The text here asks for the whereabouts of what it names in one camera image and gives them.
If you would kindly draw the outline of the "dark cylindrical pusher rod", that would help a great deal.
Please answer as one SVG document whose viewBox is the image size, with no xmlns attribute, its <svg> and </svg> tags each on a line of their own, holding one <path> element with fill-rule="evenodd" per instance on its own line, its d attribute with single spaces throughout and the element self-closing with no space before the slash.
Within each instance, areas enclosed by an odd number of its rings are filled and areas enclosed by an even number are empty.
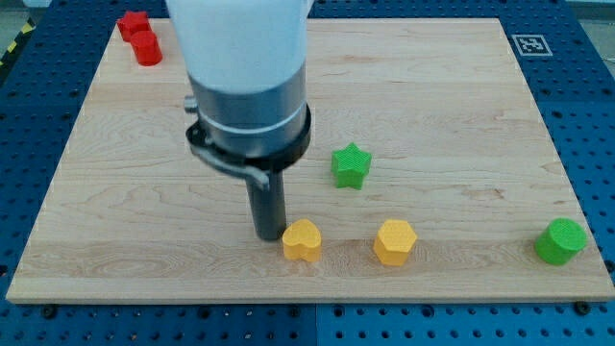
<svg viewBox="0 0 615 346">
<path fill-rule="evenodd" d="M 283 173 L 268 175 L 269 188 L 247 181 L 247 193 L 257 236 L 265 241 L 278 240 L 286 229 Z"/>
</svg>

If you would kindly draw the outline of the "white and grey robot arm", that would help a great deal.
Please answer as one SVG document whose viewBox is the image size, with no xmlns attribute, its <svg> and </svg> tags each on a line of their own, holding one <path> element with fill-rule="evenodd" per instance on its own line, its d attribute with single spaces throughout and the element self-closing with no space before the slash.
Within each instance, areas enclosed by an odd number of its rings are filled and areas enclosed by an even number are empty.
<svg viewBox="0 0 615 346">
<path fill-rule="evenodd" d="M 256 233 L 286 227 L 283 171 L 310 142 L 308 0 L 167 0 L 196 115 L 192 154 L 246 183 Z"/>
</svg>

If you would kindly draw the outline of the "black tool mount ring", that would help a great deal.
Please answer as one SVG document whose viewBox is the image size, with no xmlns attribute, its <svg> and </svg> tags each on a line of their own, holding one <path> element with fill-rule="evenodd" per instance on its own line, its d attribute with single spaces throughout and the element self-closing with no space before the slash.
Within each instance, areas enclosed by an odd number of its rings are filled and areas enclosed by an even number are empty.
<svg viewBox="0 0 615 346">
<path fill-rule="evenodd" d="M 192 155 L 213 169 L 246 180 L 261 190 L 270 189 L 269 175 L 280 173 L 298 161 L 307 151 L 311 139 L 311 112 L 306 105 L 305 123 L 298 136 L 281 151 L 269 156 L 247 158 L 218 147 L 198 121 L 185 131 Z"/>
</svg>

